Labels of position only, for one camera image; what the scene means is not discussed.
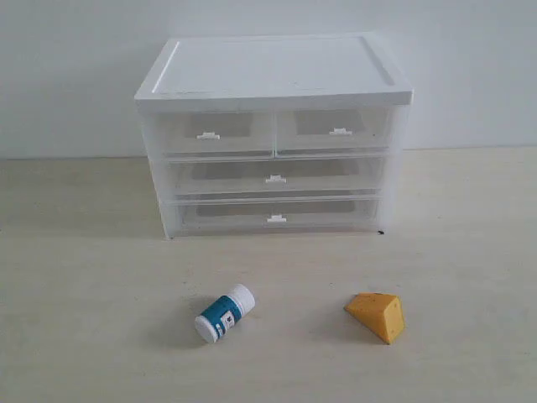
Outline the white teal pill bottle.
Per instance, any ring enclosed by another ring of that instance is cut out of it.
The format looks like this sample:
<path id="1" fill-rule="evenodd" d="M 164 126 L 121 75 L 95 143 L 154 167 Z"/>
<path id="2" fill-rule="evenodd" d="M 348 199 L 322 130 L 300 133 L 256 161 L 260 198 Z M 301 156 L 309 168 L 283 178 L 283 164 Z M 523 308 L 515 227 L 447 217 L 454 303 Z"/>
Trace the white teal pill bottle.
<path id="1" fill-rule="evenodd" d="M 195 329 L 207 343 L 216 343 L 254 307 L 253 293 L 237 284 L 195 318 Z"/>

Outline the yellow cheese wedge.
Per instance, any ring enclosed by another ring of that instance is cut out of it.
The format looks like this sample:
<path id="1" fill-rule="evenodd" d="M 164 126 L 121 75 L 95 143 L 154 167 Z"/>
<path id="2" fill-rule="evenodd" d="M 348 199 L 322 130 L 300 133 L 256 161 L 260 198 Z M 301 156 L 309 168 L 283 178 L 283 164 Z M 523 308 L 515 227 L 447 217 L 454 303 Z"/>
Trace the yellow cheese wedge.
<path id="1" fill-rule="evenodd" d="M 402 304 L 395 295 L 359 293 L 344 309 L 386 344 L 392 344 L 405 329 Z"/>

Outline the clear bottom wide drawer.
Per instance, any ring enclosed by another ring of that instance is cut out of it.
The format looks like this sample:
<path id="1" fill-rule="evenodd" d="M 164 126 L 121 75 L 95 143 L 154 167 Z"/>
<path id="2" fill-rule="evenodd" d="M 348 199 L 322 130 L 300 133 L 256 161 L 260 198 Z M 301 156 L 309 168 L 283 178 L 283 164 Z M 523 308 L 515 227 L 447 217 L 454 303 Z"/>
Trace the clear bottom wide drawer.
<path id="1" fill-rule="evenodd" d="M 265 228 L 360 228 L 377 230 L 379 199 L 298 198 L 287 201 L 163 202 L 166 230 L 219 231 Z"/>

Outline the clear wide drawer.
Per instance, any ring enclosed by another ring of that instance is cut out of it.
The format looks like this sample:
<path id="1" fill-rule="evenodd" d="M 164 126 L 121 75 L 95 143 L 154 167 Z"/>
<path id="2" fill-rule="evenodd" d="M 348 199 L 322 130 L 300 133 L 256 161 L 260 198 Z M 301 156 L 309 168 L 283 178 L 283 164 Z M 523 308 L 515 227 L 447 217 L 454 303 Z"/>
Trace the clear wide drawer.
<path id="1" fill-rule="evenodd" d="M 382 158 L 183 163 L 170 167 L 175 193 L 377 190 Z"/>
<path id="2" fill-rule="evenodd" d="M 298 198 L 287 201 L 163 202 L 166 230 L 219 231 L 265 228 L 360 228 L 377 230 L 379 199 Z"/>

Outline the clear middle wide drawer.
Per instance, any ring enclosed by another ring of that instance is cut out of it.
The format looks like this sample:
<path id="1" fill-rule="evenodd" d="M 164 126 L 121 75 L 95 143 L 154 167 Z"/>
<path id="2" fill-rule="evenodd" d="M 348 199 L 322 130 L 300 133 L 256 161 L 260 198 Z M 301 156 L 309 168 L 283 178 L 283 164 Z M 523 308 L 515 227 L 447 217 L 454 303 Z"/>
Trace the clear middle wide drawer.
<path id="1" fill-rule="evenodd" d="M 175 193 L 377 190 L 382 158 L 183 163 L 170 167 Z"/>

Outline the white plastic drawer cabinet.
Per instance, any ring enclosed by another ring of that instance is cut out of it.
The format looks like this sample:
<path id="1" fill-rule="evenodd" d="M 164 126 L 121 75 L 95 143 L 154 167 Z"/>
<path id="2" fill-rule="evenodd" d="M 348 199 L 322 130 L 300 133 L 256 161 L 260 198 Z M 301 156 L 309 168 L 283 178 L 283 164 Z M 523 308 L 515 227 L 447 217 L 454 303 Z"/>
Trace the white plastic drawer cabinet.
<path id="1" fill-rule="evenodd" d="M 170 234 L 163 202 L 259 202 L 302 198 L 379 199 L 378 228 L 389 223 L 398 172 L 400 141 L 413 101 L 413 87 L 376 39 L 367 33 L 170 39 L 135 94 L 143 142 L 167 238 L 198 233 L 351 230 L 360 228 L 265 228 L 261 230 L 179 231 Z M 280 155 L 276 116 L 298 110 L 386 107 L 393 111 L 391 143 L 384 151 Z M 177 113 L 269 113 L 273 153 L 184 156 L 162 150 L 160 120 Z M 175 193 L 170 167 L 183 163 L 265 160 L 382 158 L 383 184 L 377 190 L 265 191 L 185 195 Z"/>

